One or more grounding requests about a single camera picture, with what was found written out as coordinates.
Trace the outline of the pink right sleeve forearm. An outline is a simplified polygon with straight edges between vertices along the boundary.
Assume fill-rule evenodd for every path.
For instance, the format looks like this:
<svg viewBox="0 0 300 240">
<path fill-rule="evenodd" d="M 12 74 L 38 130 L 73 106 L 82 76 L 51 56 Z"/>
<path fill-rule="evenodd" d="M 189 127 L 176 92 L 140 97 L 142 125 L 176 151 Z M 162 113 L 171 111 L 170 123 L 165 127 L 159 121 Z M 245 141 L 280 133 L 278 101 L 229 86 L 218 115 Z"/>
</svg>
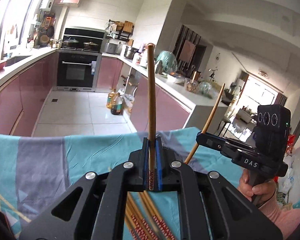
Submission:
<svg viewBox="0 0 300 240">
<path fill-rule="evenodd" d="M 300 208 L 280 209 L 273 194 L 258 209 L 280 229 L 283 239 L 300 239 Z"/>
</svg>

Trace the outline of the right hand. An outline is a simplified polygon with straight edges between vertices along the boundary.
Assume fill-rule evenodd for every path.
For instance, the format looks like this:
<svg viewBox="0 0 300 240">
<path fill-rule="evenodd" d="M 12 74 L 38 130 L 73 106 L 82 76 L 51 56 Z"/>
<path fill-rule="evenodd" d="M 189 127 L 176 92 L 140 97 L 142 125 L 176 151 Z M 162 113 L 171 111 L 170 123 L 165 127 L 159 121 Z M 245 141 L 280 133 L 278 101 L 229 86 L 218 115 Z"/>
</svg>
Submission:
<svg viewBox="0 0 300 240">
<path fill-rule="evenodd" d="M 269 180 L 262 184 L 255 186 L 249 185 L 249 172 L 244 169 L 242 175 L 239 179 L 238 191 L 243 194 L 248 200 L 253 201 L 252 198 L 258 196 L 259 201 L 257 205 L 261 206 L 274 195 L 276 190 L 276 185 L 273 180 Z"/>
</svg>

